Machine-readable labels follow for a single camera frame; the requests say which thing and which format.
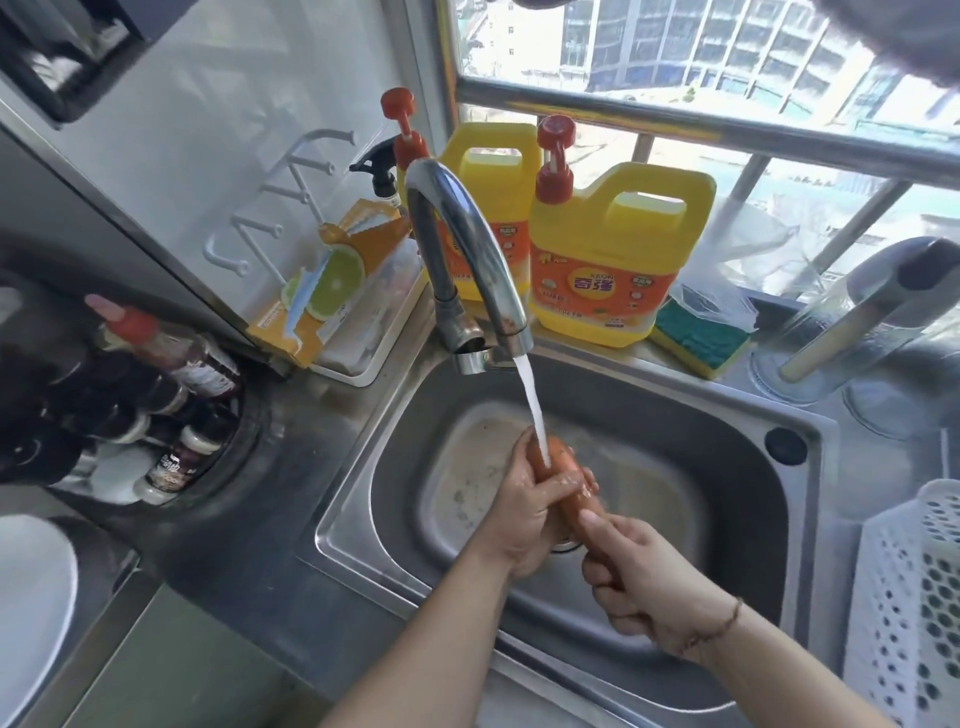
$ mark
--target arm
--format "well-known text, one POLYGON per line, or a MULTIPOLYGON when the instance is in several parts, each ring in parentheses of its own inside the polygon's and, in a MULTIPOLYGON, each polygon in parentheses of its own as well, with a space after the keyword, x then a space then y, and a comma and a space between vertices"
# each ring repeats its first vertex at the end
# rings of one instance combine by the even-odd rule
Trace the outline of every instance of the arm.
POLYGON ((469 728, 476 718, 497 625, 514 578, 536 570, 564 535, 550 508, 583 486, 579 473, 540 485, 514 447, 490 512, 393 647, 324 720, 323 728, 469 728))
POLYGON ((647 635, 665 651, 709 669, 758 728, 891 728, 876 709, 747 605, 724 632, 736 599, 649 523, 619 516, 605 522, 588 511, 581 511, 580 520, 620 577, 615 582, 599 561, 589 555, 584 560, 584 577, 613 628, 647 635), (697 636, 701 641, 687 648, 697 636))

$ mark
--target right hand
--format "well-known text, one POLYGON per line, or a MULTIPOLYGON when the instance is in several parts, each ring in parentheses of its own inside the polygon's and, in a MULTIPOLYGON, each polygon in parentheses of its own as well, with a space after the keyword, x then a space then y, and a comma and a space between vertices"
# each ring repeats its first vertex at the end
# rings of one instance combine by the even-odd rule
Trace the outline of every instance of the right hand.
POLYGON ((589 511, 580 523, 608 564, 587 554, 583 572, 593 598, 623 635, 646 635, 677 657, 702 662, 691 638, 716 634, 730 619, 736 599, 700 573, 649 523, 589 511))

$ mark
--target left hand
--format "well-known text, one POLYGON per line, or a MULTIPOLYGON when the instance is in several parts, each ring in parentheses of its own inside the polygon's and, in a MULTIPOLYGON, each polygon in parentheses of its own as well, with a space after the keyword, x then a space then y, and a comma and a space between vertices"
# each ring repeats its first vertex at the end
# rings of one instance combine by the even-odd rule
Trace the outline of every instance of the left hand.
POLYGON ((560 473, 537 483, 526 454, 531 437, 534 429, 528 427, 516 441, 493 505, 470 539, 483 554, 506 564, 514 579, 536 571, 569 534, 564 514, 551 506, 586 484, 582 473, 560 473))

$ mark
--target carrot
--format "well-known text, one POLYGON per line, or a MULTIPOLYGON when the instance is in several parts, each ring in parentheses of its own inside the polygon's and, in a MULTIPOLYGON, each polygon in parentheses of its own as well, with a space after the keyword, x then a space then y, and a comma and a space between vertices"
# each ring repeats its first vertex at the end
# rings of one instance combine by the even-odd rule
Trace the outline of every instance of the carrot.
MULTIPOLYGON (((563 440, 554 435, 550 435, 546 441, 547 449, 550 452, 551 467, 549 468, 547 468, 543 462, 543 455, 540 452, 540 443, 537 442, 537 438, 531 438, 530 444, 527 446, 527 460, 530 461, 530 465, 534 469, 534 480, 542 483, 557 473, 583 471, 573 457, 573 450, 568 448, 563 440)), ((601 518, 605 519, 607 517, 607 511, 604 510, 599 498, 597 498, 596 494, 590 489, 589 484, 585 484, 578 492, 561 500, 560 508, 564 512, 566 522, 569 523, 570 529, 573 531, 573 535, 577 540, 584 544, 589 551, 595 554, 602 554, 603 552, 590 542, 589 536, 580 525, 579 514, 580 511, 585 509, 593 511, 593 513, 601 518)))

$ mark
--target sink hole cover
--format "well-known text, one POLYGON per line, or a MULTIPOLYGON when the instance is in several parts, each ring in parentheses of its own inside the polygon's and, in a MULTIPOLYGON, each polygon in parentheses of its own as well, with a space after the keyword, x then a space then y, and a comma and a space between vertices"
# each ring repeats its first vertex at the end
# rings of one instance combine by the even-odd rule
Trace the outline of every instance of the sink hole cover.
POLYGON ((792 429, 774 427, 763 438, 763 446, 770 457, 782 465, 802 465, 806 462, 806 440, 792 429))

